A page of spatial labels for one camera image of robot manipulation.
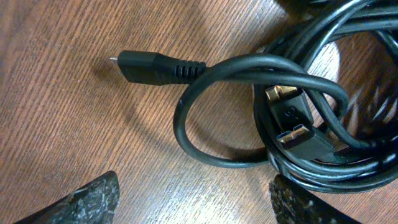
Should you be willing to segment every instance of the black object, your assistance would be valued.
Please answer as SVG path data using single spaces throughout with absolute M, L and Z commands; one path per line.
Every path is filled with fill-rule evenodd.
M 16 224 L 26 223 L 112 223 L 119 204 L 118 177 L 109 171 L 58 202 Z
M 280 174 L 269 184 L 269 193 L 278 223 L 359 223 Z
M 398 62 L 398 2 L 332 1 L 321 9 L 319 16 L 297 24 L 290 32 L 273 41 L 264 53 L 233 57 L 203 68 L 204 72 L 197 73 L 196 79 L 189 76 L 185 77 L 184 82 L 181 81 L 180 78 L 184 77 L 176 69 L 183 65 L 181 61 L 165 59 L 165 56 L 155 53 L 122 52 L 117 59 L 118 65 L 130 82 L 137 80 L 137 83 L 151 85 L 190 83 L 175 109 L 174 133 L 181 148 L 201 162 L 227 168 L 252 167 L 270 162 L 281 174 L 306 189 L 339 194 L 373 190 L 398 178 L 397 120 L 391 121 L 388 128 L 379 130 L 377 136 L 355 139 L 340 123 L 348 107 L 347 93 L 338 84 L 311 76 L 306 71 L 325 44 L 365 31 L 373 32 L 394 61 Z M 185 131 L 189 109 L 206 88 L 221 80 L 254 84 L 254 118 L 266 145 L 266 154 L 222 159 L 201 152 L 189 141 Z M 287 98 L 284 94 L 277 94 L 277 108 L 271 100 L 274 97 L 272 92 L 267 92 L 275 86 L 296 88 L 286 91 L 293 92 Z M 306 110 L 307 102 L 300 100 L 302 91 L 309 96 L 325 121 L 317 128 L 312 126 L 312 117 Z M 336 100 L 335 111 L 324 94 Z M 294 111 L 297 112 L 293 115 L 294 121 L 284 123 L 280 118 Z M 311 135 L 302 134 L 305 133 L 302 126 L 297 128 L 299 131 L 295 129 L 301 124 Z M 348 147 L 329 153 L 330 143 L 325 137 L 329 131 Z

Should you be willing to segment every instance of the dark blurry object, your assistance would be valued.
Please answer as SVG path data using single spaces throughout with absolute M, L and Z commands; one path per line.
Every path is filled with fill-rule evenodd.
M 119 198 L 118 177 L 115 172 L 108 171 L 58 202 L 16 223 L 112 223 Z
M 269 184 L 278 223 L 359 223 L 283 175 Z

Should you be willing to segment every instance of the cord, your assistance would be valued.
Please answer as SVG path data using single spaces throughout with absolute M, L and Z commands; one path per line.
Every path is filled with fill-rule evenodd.
M 391 121 L 377 136 L 368 139 L 352 137 L 340 123 L 348 108 L 347 93 L 332 81 L 309 75 L 307 70 L 324 45 L 365 31 L 372 32 L 384 44 L 398 65 L 398 2 L 321 0 L 313 3 L 322 5 L 318 16 L 296 25 L 268 45 L 263 53 L 233 57 L 207 68 L 204 63 L 174 60 L 160 54 L 122 52 L 118 65 L 130 82 L 152 85 L 190 83 L 177 103 L 173 127 L 177 142 L 194 159 L 225 168 L 246 168 L 269 162 L 290 180 L 318 192 L 347 194 L 382 187 L 398 178 L 397 120 Z M 141 54 L 145 55 L 144 65 L 138 60 L 131 62 Z M 223 159 L 202 152 L 188 139 L 185 123 L 189 109 L 203 91 L 221 80 L 254 85 L 254 118 L 267 149 L 263 155 Z M 275 106 L 267 95 L 273 86 L 293 86 L 294 93 L 305 92 L 325 122 L 314 128 L 311 115 L 304 112 L 301 116 L 303 124 L 295 126 L 293 131 L 286 131 L 278 123 L 279 114 L 275 113 Z M 334 111 L 324 94 L 336 101 Z M 282 105 L 302 96 L 295 95 Z M 301 104 L 304 109 L 300 111 L 305 111 L 307 103 Z M 301 145 L 305 146 L 299 148 L 299 151 L 305 151 L 302 154 L 311 154 L 309 151 L 318 150 L 320 145 L 325 146 L 322 149 L 327 148 L 323 135 L 330 131 L 348 145 L 345 150 L 335 152 L 332 149 L 332 153 L 326 150 L 323 157 L 314 159 L 303 159 L 291 150 Z M 299 139 L 299 133 L 304 133 L 305 139 L 294 142 Z M 285 139 L 293 139 L 291 149 L 286 148 Z

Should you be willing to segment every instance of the wooden surface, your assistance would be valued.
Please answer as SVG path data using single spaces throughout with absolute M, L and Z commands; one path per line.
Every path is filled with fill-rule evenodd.
M 128 83 L 108 59 L 146 50 L 213 65 L 253 52 L 297 15 L 271 0 L 1 0 L 0 10 L 0 223 L 107 170 L 121 186 L 114 223 L 275 223 L 270 165 L 220 169 L 189 158 L 172 131 L 187 86 Z M 353 97 L 344 121 L 352 133 L 396 107 L 396 68 L 386 58 L 360 34 L 325 47 L 310 69 Z M 263 147 L 251 91 L 217 83 L 202 94 L 188 122 L 194 144 L 225 157 Z M 398 181 L 365 194 L 317 195 L 361 222 L 398 222 Z

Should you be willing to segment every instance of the cable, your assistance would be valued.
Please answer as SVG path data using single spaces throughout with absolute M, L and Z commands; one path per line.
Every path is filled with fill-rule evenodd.
M 226 168 L 245 168 L 270 162 L 292 181 L 319 192 L 347 194 L 373 190 L 398 178 L 398 122 L 391 121 L 372 138 L 354 138 L 340 123 L 348 108 L 347 93 L 332 81 L 309 75 L 307 70 L 327 43 L 366 31 L 371 31 L 384 44 L 398 66 L 398 2 L 328 2 L 312 1 L 311 5 L 322 7 L 318 16 L 297 24 L 290 32 L 269 44 L 263 53 L 233 57 L 209 68 L 204 63 L 175 60 L 149 52 L 125 51 L 115 60 L 130 82 L 151 85 L 190 83 L 177 103 L 173 127 L 177 142 L 194 159 Z M 222 80 L 254 85 L 254 118 L 266 145 L 266 153 L 241 159 L 223 159 L 202 152 L 188 139 L 185 123 L 189 109 L 203 91 Z M 295 126 L 293 131 L 286 131 L 290 128 L 284 128 L 278 120 L 279 113 L 276 111 L 279 109 L 276 110 L 268 95 L 273 86 L 294 87 L 286 88 L 286 92 L 282 91 L 280 95 L 277 92 L 279 89 L 272 92 L 277 100 L 283 98 L 282 94 L 295 94 L 279 103 L 282 107 L 288 104 L 286 102 L 299 102 L 298 107 L 302 106 L 298 117 L 302 124 Z M 312 127 L 312 116 L 306 113 L 307 103 L 298 101 L 304 92 L 325 121 L 318 129 Z M 336 100 L 334 111 L 324 94 Z M 324 135 L 330 131 L 348 148 L 328 153 L 329 144 Z M 305 135 L 305 139 L 297 142 L 299 134 Z M 291 140 L 294 144 L 287 149 L 287 141 Z M 305 146 L 299 147 L 298 151 L 302 154 L 321 150 L 318 147 L 321 145 L 325 146 L 325 152 L 322 157 L 303 159 L 292 150 L 298 149 L 301 144 Z

